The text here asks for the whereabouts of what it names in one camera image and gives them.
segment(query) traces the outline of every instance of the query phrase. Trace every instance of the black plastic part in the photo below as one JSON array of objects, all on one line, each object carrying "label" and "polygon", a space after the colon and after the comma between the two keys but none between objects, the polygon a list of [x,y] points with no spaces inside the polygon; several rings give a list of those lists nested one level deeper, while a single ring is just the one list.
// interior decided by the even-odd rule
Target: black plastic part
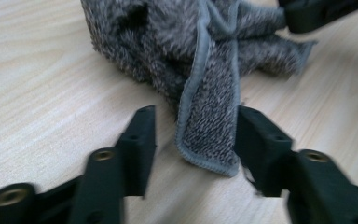
[{"label": "black plastic part", "polygon": [[290,32],[304,34],[358,10],[358,0],[279,0]]},{"label": "black plastic part", "polygon": [[267,197],[290,191],[294,224],[358,224],[358,187],[321,152],[290,149],[292,140],[259,111],[240,106],[235,151]]},{"label": "black plastic part", "polygon": [[72,209],[72,200],[75,196],[81,176],[59,185],[57,188],[37,195],[37,211],[39,214],[36,223],[65,224]]},{"label": "black plastic part", "polygon": [[281,163],[287,153],[292,153],[292,144],[292,139],[260,111],[239,107],[234,150],[264,196],[281,196]]},{"label": "black plastic part", "polygon": [[102,148],[91,154],[76,191],[70,224],[123,223],[124,176],[117,148]]},{"label": "black plastic part", "polygon": [[358,188],[327,155],[304,149],[286,168],[285,173],[290,175],[288,207],[293,223],[358,223]]},{"label": "black plastic part", "polygon": [[0,189],[0,224],[33,223],[35,199],[34,186],[28,183]]},{"label": "black plastic part", "polygon": [[94,151],[82,176],[55,189],[37,195],[31,184],[0,189],[0,224],[123,223],[123,197],[145,196],[155,122],[152,105],[136,111],[114,147]]},{"label": "black plastic part", "polygon": [[145,196],[156,149],[155,107],[139,109],[115,147],[125,158],[125,196]]}]

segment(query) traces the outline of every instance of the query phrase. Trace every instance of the light wood surface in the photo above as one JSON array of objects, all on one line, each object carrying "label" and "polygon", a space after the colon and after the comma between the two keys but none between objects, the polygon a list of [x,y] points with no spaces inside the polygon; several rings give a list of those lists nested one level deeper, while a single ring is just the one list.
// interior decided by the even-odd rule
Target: light wood surface
[{"label": "light wood surface", "polygon": [[[295,148],[330,154],[358,185],[358,13],[292,37],[319,40],[304,73],[252,73],[241,99]],[[0,188],[32,182],[46,191],[80,175],[89,153],[112,146],[145,105],[157,106],[158,151],[146,200],[126,199],[128,223],[289,223],[284,199],[255,196],[242,175],[180,157],[166,102],[92,49],[79,1],[0,0]]]}]

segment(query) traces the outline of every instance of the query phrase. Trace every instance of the screw hole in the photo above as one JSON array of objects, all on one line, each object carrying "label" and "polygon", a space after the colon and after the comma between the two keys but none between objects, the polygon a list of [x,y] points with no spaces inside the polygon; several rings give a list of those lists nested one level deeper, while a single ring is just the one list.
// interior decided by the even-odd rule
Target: screw hole
[{"label": "screw hole", "polygon": [[0,207],[21,202],[28,194],[27,189],[10,189],[0,194]]},{"label": "screw hole", "polygon": [[310,161],[317,161],[317,162],[327,162],[328,159],[325,157],[324,154],[319,152],[308,152],[307,157]]},{"label": "screw hole", "polygon": [[96,161],[106,161],[111,159],[115,154],[111,151],[100,151],[94,155]]}]

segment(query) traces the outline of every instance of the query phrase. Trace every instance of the wooden table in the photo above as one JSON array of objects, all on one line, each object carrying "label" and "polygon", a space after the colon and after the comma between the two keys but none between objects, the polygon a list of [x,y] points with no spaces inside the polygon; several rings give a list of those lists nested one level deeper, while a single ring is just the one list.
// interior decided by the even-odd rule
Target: wooden table
[{"label": "wooden table", "polygon": [[[358,185],[358,13],[293,37],[319,40],[304,73],[252,73],[241,99],[296,148],[333,156]],[[46,191],[80,175],[89,153],[112,146],[145,105],[157,106],[158,151],[147,199],[126,199],[128,223],[289,222],[284,199],[255,196],[243,175],[225,178],[181,158],[166,102],[92,49],[79,1],[0,0],[0,188],[32,182]]]}]

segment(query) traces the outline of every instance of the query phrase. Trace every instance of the terry cloth fabric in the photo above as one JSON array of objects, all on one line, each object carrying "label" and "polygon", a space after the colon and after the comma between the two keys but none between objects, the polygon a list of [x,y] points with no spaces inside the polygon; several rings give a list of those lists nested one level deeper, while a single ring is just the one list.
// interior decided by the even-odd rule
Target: terry cloth fabric
[{"label": "terry cloth fabric", "polygon": [[81,0],[94,48],[161,92],[177,112],[175,144],[199,167],[234,176],[240,77],[301,73],[314,42],[275,32],[283,11],[243,0]]}]

